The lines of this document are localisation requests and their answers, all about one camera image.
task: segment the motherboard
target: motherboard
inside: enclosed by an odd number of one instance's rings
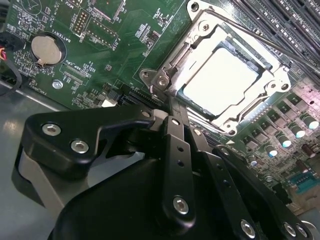
[[[71,110],[130,104],[158,108],[164,101],[152,94],[144,78],[164,69],[166,60],[177,60],[178,55],[170,56],[184,36],[190,37],[198,19],[192,14],[202,5],[224,11],[254,33],[320,64],[320,4],[314,0],[12,0],[5,31],[25,40],[25,46],[8,53],[8,58],[29,79],[29,88]],[[258,43],[228,24],[217,24],[220,38],[224,37],[216,41],[219,50],[213,51],[214,56],[232,55],[234,64],[228,65],[228,60],[216,67],[219,78],[210,85],[182,84],[176,89],[174,94],[193,112],[217,123],[219,118],[208,111],[207,103],[233,104],[230,100],[238,86],[218,84],[236,70],[238,62],[253,79],[263,76],[262,70],[271,74],[272,63],[279,63],[288,82],[249,110],[243,108],[243,118],[227,134],[197,121],[191,124],[201,129],[209,144],[223,144],[247,159],[270,188],[280,183],[303,194],[316,187],[320,183],[320,172],[313,167],[320,154],[320,76],[265,44],[253,47]],[[7,74],[4,66],[0,73]],[[191,99],[196,88],[206,92],[204,100]],[[221,117],[225,109],[215,110]]]

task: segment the surface mount component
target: surface mount component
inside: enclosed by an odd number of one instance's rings
[[[67,55],[64,42],[51,32],[41,32],[31,41],[31,57],[42,67],[62,62]]]
[[[212,15],[232,19],[222,8],[197,0],[187,11],[193,24],[181,42],[158,70],[143,68],[139,76],[157,98],[178,95],[202,117],[209,114],[207,122],[220,133],[236,135],[264,100],[290,90],[288,68],[253,37]]]
[[[289,96],[289,100],[293,105],[295,105],[301,111],[306,111],[309,108],[309,105],[304,100],[302,100],[301,97],[297,95],[293,94]]]
[[[261,124],[261,128],[269,135],[274,135],[278,130],[275,129],[268,121]]]
[[[250,136],[245,137],[243,139],[243,143],[248,149],[251,149],[251,150],[254,150],[259,146]]]
[[[268,139],[268,137],[264,135],[259,129],[254,130],[252,132],[252,136],[261,143],[265,142]]]
[[[272,122],[274,122],[276,125],[278,125],[280,128],[283,128],[286,124],[287,121],[284,120],[282,117],[279,116],[279,114],[274,113],[269,116]]]

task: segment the mounting hole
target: mounting hole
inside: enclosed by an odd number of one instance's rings
[[[199,10],[199,4],[197,2],[192,3],[191,5],[191,11],[196,12]]]
[[[216,167],[217,167],[219,170],[223,170],[223,167],[222,167],[220,164],[217,164]]]
[[[149,73],[148,73],[147,71],[144,71],[144,72],[142,73],[142,77],[143,77],[144,79],[149,78]]]
[[[231,136],[236,135],[236,131],[235,131],[235,130],[231,130],[231,131],[229,132],[229,135],[231,135]]]
[[[183,168],[183,167],[185,166],[185,164],[184,164],[182,161],[180,161],[180,160],[178,160],[178,165],[179,165],[179,167],[181,167],[181,168]]]
[[[281,87],[281,90],[287,90],[289,88],[289,84],[284,84],[284,85],[282,85],[282,87]]]
[[[231,188],[230,183],[227,180],[223,180],[223,184],[227,187],[227,188]]]
[[[171,120],[175,125],[179,126],[180,122],[177,119],[172,118]]]
[[[151,114],[146,112],[146,111],[142,111],[141,112],[143,116],[145,116],[146,118],[150,118],[151,117]]]

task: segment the cpu socket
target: cpu socket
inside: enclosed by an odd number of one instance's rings
[[[191,0],[187,11],[187,33],[159,69],[141,69],[140,78],[156,99],[177,97],[192,120],[234,136],[250,112],[290,90],[289,69],[252,36],[211,14],[235,21],[222,8]]]

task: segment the green circuit board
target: green circuit board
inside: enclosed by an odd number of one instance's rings
[[[25,48],[8,54],[19,71],[32,79],[29,87],[71,110],[97,108],[95,103],[106,85],[120,89],[123,85],[149,94],[139,78],[140,69],[158,69],[170,54],[175,44],[191,25],[187,13],[188,0],[12,0],[8,11],[6,28],[26,40]],[[256,25],[248,15],[235,8],[229,0],[210,0],[229,13],[239,23],[254,30]],[[40,33],[49,32],[58,36],[66,47],[66,56],[60,63],[39,67],[31,56],[31,41]],[[284,62],[288,58],[281,55]],[[320,153],[319,128],[307,129],[299,118],[311,115],[320,119],[320,92],[307,75],[297,66],[289,72],[292,89],[285,94],[275,94],[255,109],[249,118],[238,126],[234,137],[207,132],[215,143],[226,145],[231,151],[247,157],[259,157],[255,168],[261,179],[273,176],[285,182],[299,172],[296,160],[306,161],[302,144],[313,146]],[[53,81],[63,82],[61,89],[53,87]],[[307,110],[293,106],[288,97],[295,93],[307,104]],[[285,102],[299,117],[292,120],[279,110]],[[286,126],[279,128],[271,122],[268,113],[275,111],[285,119]],[[276,135],[268,135],[265,142],[251,150],[243,139],[260,129],[265,121],[270,122],[277,134],[283,133],[292,141],[292,147],[283,148]],[[296,139],[290,125],[298,124],[306,135]],[[270,158],[265,146],[271,144],[278,151]]]
[[[25,49],[9,57],[34,80],[32,89],[73,110],[97,107],[93,100],[105,84],[149,92],[138,70],[156,69],[188,28],[185,2],[14,0],[6,30],[27,42]],[[41,68],[32,61],[30,42],[41,32],[62,39],[62,63]],[[54,89],[53,80],[62,81],[63,88]]]

